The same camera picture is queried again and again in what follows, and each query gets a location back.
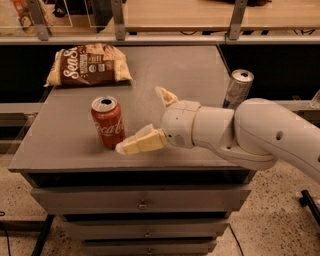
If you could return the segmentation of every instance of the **can lid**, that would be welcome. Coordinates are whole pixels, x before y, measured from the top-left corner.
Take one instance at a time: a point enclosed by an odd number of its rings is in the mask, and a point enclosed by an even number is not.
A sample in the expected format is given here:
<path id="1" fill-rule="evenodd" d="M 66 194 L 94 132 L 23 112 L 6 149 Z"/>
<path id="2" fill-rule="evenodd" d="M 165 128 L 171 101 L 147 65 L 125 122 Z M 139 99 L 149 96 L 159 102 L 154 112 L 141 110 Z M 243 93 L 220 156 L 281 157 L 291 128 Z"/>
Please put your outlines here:
<path id="1" fill-rule="evenodd" d="M 232 77 L 240 82 L 252 82 L 253 81 L 253 74 L 244 69 L 237 69 L 232 72 Z"/>
<path id="2" fill-rule="evenodd" d="M 92 109 L 97 112 L 108 112 L 117 106 L 117 100 L 111 96 L 98 97 L 92 102 Z"/>

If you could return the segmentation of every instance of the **soda can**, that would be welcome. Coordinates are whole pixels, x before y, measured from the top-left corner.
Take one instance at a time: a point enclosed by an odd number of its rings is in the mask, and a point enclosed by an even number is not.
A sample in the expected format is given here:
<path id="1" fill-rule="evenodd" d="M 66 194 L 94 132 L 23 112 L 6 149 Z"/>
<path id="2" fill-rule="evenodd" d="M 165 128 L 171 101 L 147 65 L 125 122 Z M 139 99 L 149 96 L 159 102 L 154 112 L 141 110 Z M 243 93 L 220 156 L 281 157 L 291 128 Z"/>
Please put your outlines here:
<path id="1" fill-rule="evenodd" d="M 111 96 L 98 97 L 91 104 L 91 114 L 101 143 L 115 149 L 116 145 L 125 139 L 118 101 Z"/>
<path id="2" fill-rule="evenodd" d="M 237 69 L 232 72 L 223 108 L 236 109 L 247 99 L 254 76 L 244 69 Z"/>

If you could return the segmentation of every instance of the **gray cabinet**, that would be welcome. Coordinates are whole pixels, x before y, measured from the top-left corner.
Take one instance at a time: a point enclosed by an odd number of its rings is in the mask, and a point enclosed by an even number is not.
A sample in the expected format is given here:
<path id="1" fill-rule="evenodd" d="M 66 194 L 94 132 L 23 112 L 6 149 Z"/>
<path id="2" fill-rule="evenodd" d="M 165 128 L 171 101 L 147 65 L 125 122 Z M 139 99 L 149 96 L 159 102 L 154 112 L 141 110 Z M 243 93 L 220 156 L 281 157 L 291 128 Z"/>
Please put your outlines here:
<path id="1" fill-rule="evenodd" d="M 88 255 L 207 254 L 248 197 L 255 172 L 197 147 L 120 155 L 100 144 L 90 104 L 116 97 L 127 135 L 160 127 L 155 86 L 221 106 L 225 66 L 214 46 L 121 50 L 133 83 L 53 88 L 9 169 L 30 182 L 34 199 L 62 218 Z"/>

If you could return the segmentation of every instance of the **drawer handle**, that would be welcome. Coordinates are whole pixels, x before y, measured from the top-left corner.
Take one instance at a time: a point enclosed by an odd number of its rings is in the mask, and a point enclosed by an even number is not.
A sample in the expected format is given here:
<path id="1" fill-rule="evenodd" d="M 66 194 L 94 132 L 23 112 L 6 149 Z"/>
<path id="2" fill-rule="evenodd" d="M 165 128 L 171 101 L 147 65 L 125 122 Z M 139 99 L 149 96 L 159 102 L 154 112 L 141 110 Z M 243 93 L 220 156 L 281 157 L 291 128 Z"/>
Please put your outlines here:
<path id="1" fill-rule="evenodd" d="M 145 237 L 145 238 L 149 238 L 149 237 L 151 237 L 151 234 L 150 234 L 150 232 L 149 232 L 149 229 L 147 229 L 147 231 L 146 231 L 146 233 L 145 233 L 144 237 Z"/>
<path id="2" fill-rule="evenodd" d="M 146 205 L 146 203 L 144 202 L 144 200 L 141 200 L 140 204 L 138 204 L 138 209 L 139 210 L 146 210 L 148 208 L 148 205 Z"/>
<path id="3" fill-rule="evenodd" d="M 151 248 L 148 249 L 147 255 L 148 255 L 148 256 L 153 255 L 153 253 L 151 252 Z"/>

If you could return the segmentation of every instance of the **gray tabletop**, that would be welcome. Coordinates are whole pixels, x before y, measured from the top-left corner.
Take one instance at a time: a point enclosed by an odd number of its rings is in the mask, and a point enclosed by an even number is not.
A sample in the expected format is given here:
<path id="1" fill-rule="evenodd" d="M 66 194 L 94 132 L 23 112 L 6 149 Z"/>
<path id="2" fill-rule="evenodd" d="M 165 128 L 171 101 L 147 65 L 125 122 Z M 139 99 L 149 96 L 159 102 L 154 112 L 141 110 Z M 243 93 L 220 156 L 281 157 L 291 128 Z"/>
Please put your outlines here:
<path id="1" fill-rule="evenodd" d="M 122 107 L 126 135 L 152 123 L 160 127 L 164 108 L 155 93 L 162 86 L 179 99 L 221 106 L 229 75 L 215 46 L 119 47 L 126 54 L 132 84 L 54 88 L 16 152 L 13 172 L 82 172 L 234 166 L 211 151 L 165 148 L 120 155 L 100 144 L 90 109 L 97 96 L 111 95 Z"/>

